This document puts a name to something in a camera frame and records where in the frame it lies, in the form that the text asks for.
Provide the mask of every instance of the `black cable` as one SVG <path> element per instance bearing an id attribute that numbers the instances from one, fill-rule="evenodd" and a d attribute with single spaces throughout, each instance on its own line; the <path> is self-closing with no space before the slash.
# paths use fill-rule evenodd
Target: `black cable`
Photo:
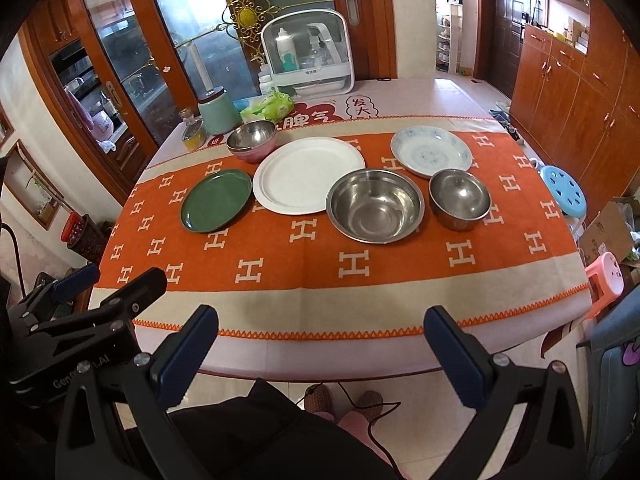
<path id="1" fill-rule="evenodd" d="M 15 265 L 16 267 L 18 267 L 18 279 L 20 280 L 20 290 L 22 291 L 22 297 L 24 298 L 27 295 L 27 293 L 24 290 L 24 280 L 22 278 L 22 264 L 20 264 L 20 251 L 18 251 L 18 240 L 15 238 L 14 230 L 11 229 L 4 222 L 2 222 L 2 224 L 0 225 L 0 230 L 2 229 L 5 229 L 9 233 L 11 240 L 14 241 Z"/>
<path id="2" fill-rule="evenodd" d="M 308 391 L 305 393 L 305 396 L 302 397 L 302 399 L 300 399 L 298 402 L 296 402 L 296 405 L 299 405 L 300 402 L 302 402 L 303 400 L 305 400 L 309 395 L 311 395 L 318 386 L 322 386 L 324 383 L 319 383 L 319 384 L 314 384 L 314 386 L 310 387 L 308 389 Z M 402 475 L 402 473 L 400 472 L 400 470 L 398 469 L 398 465 L 396 464 L 396 461 L 394 460 L 393 456 L 391 455 L 391 453 L 388 452 L 388 450 L 386 450 L 386 448 L 380 444 L 376 438 L 373 436 L 373 434 L 371 433 L 371 427 L 373 426 L 373 424 L 375 422 L 377 422 L 378 420 L 380 420 L 381 418 L 383 418 L 384 416 L 389 415 L 389 413 L 397 410 L 400 407 L 400 404 L 402 404 L 401 401 L 397 401 L 397 402 L 380 402 L 378 404 L 372 404 L 371 406 L 358 406 L 355 402 L 353 402 L 351 400 L 351 396 L 349 395 L 349 393 L 347 392 L 347 390 L 345 389 L 344 386 L 342 386 L 341 382 L 338 382 L 338 386 L 340 386 L 344 392 L 344 394 L 347 396 L 347 399 L 349 399 L 349 402 L 351 403 L 351 405 L 354 408 L 357 408 L 358 410 L 368 410 L 369 408 L 377 408 L 379 406 L 392 406 L 391 409 L 387 410 L 384 413 L 380 413 L 380 415 L 378 415 L 376 418 L 374 418 L 372 421 L 370 421 L 369 425 L 367 426 L 367 433 L 369 434 L 369 438 L 371 439 L 371 441 L 378 447 L 378 449 L 380 451 L 382 451 L 386 457 L 389 460 L 389 463 L 391 464 L 391 467 L 394 470 L 394 473 L 396 474 L 396 476 L 399 478 L 399 480 L 406 480 L 404 478 L 404 476 Z"/>

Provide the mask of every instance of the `orange tablecloth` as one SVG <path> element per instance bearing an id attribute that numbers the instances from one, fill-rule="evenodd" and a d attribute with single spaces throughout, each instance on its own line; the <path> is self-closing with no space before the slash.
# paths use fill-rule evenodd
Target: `orange tablecloth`
<path id="1" fill-rule="evenodd" d="M 401 168 L 389 132 L 437 122 L 349 121 L 296 128 L 282 140 L 346 140 L 362 152 L 368 168 L 391 168 L 412 178 L 428 203 L 428 181 Z M 207 303 L 218 310 L 221 334 L 275 339 L 415 335 L 430 304 L 444 304 L 468 326 L 586 288 L 566 222 L 517 144 L 502 133 L 455 133 L 469 145 L 470 171 L 494 202 L 474 231 L 447 230 L 428 211 L 418 232 L 405 240 L 368 245 L 340 234 L 324 212 L 283 216 L 251 200 L 224 229 L 190 233 L 179 213 L 197 182 L 215 171 L 239 168 L 253 175 L 257 168 L 216 146 L 147 170 L 148 180 L 136 186 L 118 219 L 97 288 L 106 295 L 149 267 L 160 267 L 169 292 L 137 323 L 177 330 L 198 304 Z"/>

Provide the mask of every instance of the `screw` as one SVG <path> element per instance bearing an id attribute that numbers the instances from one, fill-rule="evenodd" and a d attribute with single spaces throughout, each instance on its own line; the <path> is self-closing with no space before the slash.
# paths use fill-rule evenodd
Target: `screw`
<path id="1" fill-rule="evenodd" d="M 120 330 L 123 327 L 123 325 L 124 325 L 124 322 L 121 319 L 116 319 L 116 321 L 114 321 L 109 325 L 109 328 L 111 328 L 112 332 L 115 332 L 116 330 Z"/>
<path id="2" fill-rule="evenodd" d="M 140 352 L 133 358 L 133 362 L 136 366 L 148 365 L 149 361 L 151 361 L 151 354 L 148 354 L 147 352 Z"/>
<path id="3" fill-rule="evenodd" d="M 564 374 L 566 372 L 566 365 L 562 361 L 553 361 L 551 363 L 551 369 L 557 374 Z"/>
<path id="4" fill-rule="evenodd" d="M 80 361 L 78 366 L 76 366 L 76 370 L 79 374 L 87 373 L 91 369 L 91 363 L 89 361 Z"/>
<path id="5" fill-rule="evenodd" d="M 511 363 L 511 359 L 509 359 L 508 355 L 501 352 L 494 354 L 492 360 L 498 366 L 509 366 L 509 364 Z"/>

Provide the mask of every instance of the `blue stool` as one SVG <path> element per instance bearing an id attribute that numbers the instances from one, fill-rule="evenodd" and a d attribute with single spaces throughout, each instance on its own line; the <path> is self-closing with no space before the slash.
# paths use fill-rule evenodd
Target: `blue stool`
<path id="1" fill-rule="evenodd" d="M 540 177 L 549 188 L 560 210 L 582 223 L 587 215 L 587 199 L 577 182 L 555 166 L 544 166 L 540 170 Z"/>

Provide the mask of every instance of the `white storage container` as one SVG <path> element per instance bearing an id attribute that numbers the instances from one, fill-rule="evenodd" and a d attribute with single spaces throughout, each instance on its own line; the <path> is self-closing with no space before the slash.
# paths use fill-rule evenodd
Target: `white storage container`
<path id="1" fill-rule="evenodd" d="M 338 12 L 292 12 L 265 25 L 261 37 L 273 84 L 293 100 L 346 94 L 353 88 L 347 22 Z"/>

